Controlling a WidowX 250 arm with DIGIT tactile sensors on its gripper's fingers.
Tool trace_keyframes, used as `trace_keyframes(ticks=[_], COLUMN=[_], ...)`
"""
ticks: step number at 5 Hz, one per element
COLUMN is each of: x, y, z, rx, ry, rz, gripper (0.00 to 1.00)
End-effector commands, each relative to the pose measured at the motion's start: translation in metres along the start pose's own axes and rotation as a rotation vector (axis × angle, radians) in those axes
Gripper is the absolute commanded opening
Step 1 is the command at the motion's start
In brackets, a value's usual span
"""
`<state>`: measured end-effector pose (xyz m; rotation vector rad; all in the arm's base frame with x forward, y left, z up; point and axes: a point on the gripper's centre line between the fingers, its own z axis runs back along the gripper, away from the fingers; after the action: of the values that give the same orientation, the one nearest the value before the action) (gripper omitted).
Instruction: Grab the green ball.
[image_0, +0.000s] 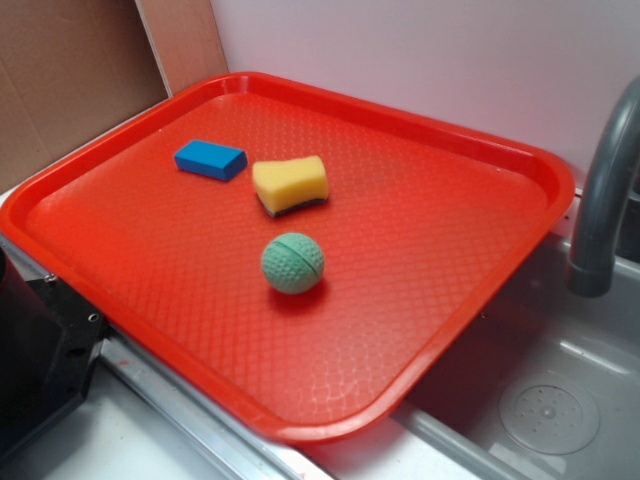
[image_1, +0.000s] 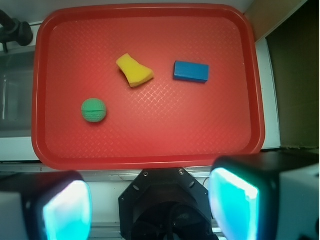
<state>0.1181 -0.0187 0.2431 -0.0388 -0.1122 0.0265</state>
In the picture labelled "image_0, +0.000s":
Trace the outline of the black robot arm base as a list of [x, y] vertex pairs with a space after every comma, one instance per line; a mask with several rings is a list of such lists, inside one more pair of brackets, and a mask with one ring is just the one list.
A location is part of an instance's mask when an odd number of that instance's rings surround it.
[[26, 280], [1, 253], [1, 461], [81, 405], [107, 325], [62, 280]]

